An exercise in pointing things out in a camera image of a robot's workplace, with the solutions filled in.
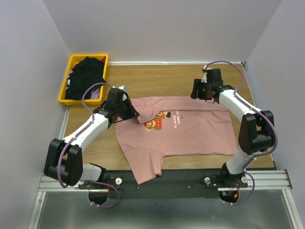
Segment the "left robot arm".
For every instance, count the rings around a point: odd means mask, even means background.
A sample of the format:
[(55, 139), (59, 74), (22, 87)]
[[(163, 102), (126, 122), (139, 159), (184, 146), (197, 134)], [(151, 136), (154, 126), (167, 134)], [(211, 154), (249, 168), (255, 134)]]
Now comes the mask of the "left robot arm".
[(82, 154), (89, 144), (116, 123), (118, 118), (124, 121), (138, 116), (139, 113), (130, 98), (119, 102), (106, 100), (100, 107), (91, 111), (91, 117), (75, 132), (50, 142), (44, 174), (56, 179), (63, 188), (74, 186), (79, 181), (89, 181), (94, 188), (102, 188), (106, 181), (106, 169), (94, 164), (84, 164)]

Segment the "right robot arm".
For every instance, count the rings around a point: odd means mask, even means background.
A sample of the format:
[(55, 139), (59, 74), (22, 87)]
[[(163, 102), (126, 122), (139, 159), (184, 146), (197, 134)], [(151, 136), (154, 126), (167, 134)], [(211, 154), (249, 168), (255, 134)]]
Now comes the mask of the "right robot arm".
[(271, 111), (262, 111), (243, 99), (230, 85), (223, 81), (206, 83), (195, 79), (192, 99), (214, 100), (224, 105), (241, 122), (238, 135), (238, 149), (221, 168), (216, 181), (230, 187), (245, 175), (245, 169), (257, 157), (271, 153), (278, 144)]

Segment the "pink t shirt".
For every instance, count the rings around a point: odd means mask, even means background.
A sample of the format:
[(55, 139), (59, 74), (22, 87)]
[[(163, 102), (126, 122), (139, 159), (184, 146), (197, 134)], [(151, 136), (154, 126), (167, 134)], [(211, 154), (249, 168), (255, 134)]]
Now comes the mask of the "pink t shirt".
[(183, 96), (132, 99), (138, 117), (115, 126), (135, 180), (162, 174), (166, 156), (233, 155), (237, 149), (228, 109)]

